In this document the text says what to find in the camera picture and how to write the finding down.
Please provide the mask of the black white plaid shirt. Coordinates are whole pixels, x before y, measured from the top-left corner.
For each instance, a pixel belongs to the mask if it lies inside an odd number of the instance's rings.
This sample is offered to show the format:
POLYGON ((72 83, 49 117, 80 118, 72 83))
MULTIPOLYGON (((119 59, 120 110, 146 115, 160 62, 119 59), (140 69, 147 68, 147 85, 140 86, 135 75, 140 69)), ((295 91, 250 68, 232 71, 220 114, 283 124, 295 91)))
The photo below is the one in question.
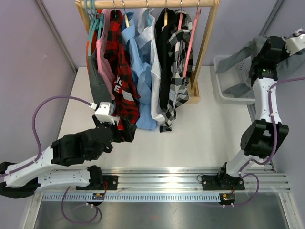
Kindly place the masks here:
POLYGON ((160 132, 172 130, 172 124, 176 119, 176 109, 189 100, 188 84, 192 75, 193 54, 191 53, 186 77, 183 78, 186 54, 188 50, 191 31, 193 29, 192 20, 184 10, 176 10, 176 23, 171 30, 171 37, 167 41, 167 49, 170 57, 170 89, 169 99, 165 110, 162 110, 165 122, 159 125, 160 132), (182 28, 178 31, 178 21, 180 11, 183 14, 182 28))

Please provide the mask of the pink hanger of grey shirt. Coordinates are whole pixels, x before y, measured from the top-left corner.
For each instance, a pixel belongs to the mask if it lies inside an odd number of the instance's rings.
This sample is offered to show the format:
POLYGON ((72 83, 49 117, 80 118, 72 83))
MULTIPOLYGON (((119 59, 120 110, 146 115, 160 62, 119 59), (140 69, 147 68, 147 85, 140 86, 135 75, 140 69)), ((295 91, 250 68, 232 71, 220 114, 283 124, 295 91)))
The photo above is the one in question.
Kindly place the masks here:
POLYGON ((188 63, 189 63, 191 50, 192 50, 192 45, 193 45, 193 41, 194 41, 194 36, 195 36, 195 32, 196 32, 199 17, 201 15, 201 11, 202 10, 200 8, 197 8, 196 16, 195 16, 194 24, 193 24, 193 29, 191 31, 191 36, 190 36, 190 40, 189 40, 188 50, 187 50, 187 54, 186 54, 185 66, 184 66, 184 70, 183 70, 183 78, 185 78, 186 74, 187 74, 188 63))

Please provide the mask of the grey shirt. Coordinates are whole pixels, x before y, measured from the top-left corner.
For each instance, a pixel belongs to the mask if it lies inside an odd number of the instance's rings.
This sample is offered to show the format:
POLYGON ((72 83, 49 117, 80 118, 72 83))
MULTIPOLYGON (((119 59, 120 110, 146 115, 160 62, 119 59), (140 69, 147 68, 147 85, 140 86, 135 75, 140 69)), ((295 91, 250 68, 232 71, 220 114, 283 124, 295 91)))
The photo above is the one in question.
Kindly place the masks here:
POLYGON ((305 49, 290 56, 285 49, 285 37, 257 37, 239 52, 220 60, 216 73, 223 73, 238 62, 251 57, 248 73, 251 87, 257 78, 278 78, 292 74, 304 61, 305 49))

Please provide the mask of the pink hanger of plaid shirt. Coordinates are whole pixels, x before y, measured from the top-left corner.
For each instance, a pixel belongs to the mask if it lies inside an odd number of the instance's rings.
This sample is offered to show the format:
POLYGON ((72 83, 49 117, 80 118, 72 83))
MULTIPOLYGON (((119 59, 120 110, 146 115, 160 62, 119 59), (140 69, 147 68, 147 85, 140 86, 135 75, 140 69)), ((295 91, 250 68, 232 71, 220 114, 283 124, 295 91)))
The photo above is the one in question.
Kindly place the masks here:
POLYGON ((179 21, 178 21, 178 31, 182 28, 182 22, 183 22, 183 14, 182 11, 180 11, 179 21))

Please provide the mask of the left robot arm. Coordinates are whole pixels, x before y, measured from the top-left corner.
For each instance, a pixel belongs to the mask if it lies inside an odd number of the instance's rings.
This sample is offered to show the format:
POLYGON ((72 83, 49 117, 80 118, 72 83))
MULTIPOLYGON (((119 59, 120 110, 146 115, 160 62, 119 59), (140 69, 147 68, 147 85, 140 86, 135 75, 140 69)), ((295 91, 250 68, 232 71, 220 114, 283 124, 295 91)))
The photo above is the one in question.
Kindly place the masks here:
POLYGON ((99 190, 105 187, 102 170, 93 165, 85 169, 69 169, 86 161, 97 160, 103 153, 110 153, 112 143, 132 142, 136 125, 126 118, 122 129, 116 123, 101 123, 93 118, 96 127, 76 134, 68 134, 54 141, 39 159, 32 157, 15 164, 3 162, 0 174, 2 196, 19 199, 27 198, 38 190, 54 187, 75 186, 77 190, 99 190))

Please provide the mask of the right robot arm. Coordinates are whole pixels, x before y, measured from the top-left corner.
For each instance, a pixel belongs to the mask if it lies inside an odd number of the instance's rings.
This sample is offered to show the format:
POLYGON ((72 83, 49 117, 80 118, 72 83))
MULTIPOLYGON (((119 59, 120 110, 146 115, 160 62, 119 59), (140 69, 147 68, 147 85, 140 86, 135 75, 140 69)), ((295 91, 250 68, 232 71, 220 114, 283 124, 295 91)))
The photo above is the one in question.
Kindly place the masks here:
POLYGON ((208 184, 211 190, 244 190, 247 168, 269 163, 288 135, 289 127, 282 124, 277 112, 275 93, 277 65, 288 56, 284 39, 270 36, 252 58, 249 78, 255 96, 255 120, 243 133, 237 155, 215 176, 202 178, 205 190, 208 184))

